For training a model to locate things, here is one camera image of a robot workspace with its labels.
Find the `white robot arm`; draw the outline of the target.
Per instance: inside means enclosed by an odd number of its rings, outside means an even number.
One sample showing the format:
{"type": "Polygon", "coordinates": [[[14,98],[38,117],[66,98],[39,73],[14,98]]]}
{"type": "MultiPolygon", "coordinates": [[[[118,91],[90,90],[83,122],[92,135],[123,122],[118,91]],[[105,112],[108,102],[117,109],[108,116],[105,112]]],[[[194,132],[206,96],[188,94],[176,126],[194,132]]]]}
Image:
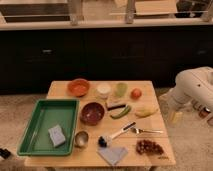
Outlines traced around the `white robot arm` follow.
{"type": "Polygon", "coordinates": [[[194,101],[198,109],[207,108],[213,113],[213,68],[198,67],[179,72],[175,86],[160,96],[168,105],[168,116],[175,123],[182,115],[181,109],[194,101]]]}

